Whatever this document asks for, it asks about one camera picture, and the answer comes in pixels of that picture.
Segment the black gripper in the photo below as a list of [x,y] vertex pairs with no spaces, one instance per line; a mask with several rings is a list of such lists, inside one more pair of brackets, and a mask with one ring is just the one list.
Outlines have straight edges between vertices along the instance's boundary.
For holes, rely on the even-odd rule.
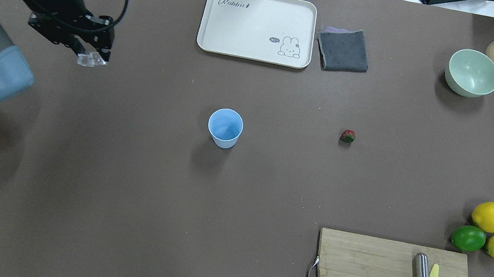
[[114,19],[94,15],[83,0],[35,0],[28,24],[53,44],[69,47],[77,56],[86,55],[85,41],[109,63],[114,34]]

